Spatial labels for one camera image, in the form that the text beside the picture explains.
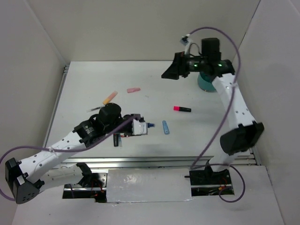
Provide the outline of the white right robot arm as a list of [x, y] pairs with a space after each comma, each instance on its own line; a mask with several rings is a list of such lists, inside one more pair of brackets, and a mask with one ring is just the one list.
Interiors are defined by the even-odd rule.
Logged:
[[257, 122], [249, 111], [236, 81], [237, 74], [229, 60], [221, 59], [220, 41], [218, 38], [201, 40], [198, 56], [190, 55], [193, 41], [183, 36], [181, 43], [183, 52], [175, 53], [170, 67], [162, 74], [163, 79], [178, 80], [186, 78], [191, 72], [203, 74], [220, 95], [226, 109], [225, 120], [229, 123], [229, 131], [221, 135], [221, 152], [207, 163], [205, 180], [214, 184], [221, 178], [235, 158], [242, 152], [254, 147], [264, 131], [264, 125]]

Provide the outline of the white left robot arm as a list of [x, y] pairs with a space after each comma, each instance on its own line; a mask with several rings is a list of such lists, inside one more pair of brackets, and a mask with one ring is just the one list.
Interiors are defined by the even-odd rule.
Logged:
[[73, 155], [90, 150], [114, 134], [147, 135], [147, 122], [140, 114], [121, 115], [121, 107], [108, 103], [97, 114], [79, 125], [48, 148], [22, 160], [5, 162], [5, 180], [12, 193], [11, 201], [24, 204], [43, 191], [77, 184], [82, 187], [102, 185], [99, 176], [84, 162], [70, 167], [58, 166]]

